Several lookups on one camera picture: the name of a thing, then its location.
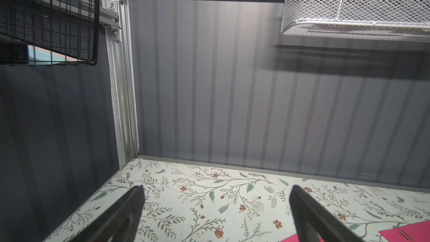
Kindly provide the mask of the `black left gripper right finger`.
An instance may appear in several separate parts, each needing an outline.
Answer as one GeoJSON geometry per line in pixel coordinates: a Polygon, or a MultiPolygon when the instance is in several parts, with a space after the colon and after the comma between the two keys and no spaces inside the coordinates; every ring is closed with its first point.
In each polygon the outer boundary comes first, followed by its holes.
{"type": "Polygon", "coordinates": [[[300,242],[361,241],[298,185],[292,187],[289,202],[300,242]]]}

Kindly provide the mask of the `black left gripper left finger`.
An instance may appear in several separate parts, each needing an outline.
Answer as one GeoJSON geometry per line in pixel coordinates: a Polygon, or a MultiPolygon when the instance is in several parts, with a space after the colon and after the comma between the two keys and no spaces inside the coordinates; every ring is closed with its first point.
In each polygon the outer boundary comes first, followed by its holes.
{"type": "Polygon", "coordinates": [[[143,186],[134,186],[79,232],[72,242],[133,242],[145,203],[143,186]]]}

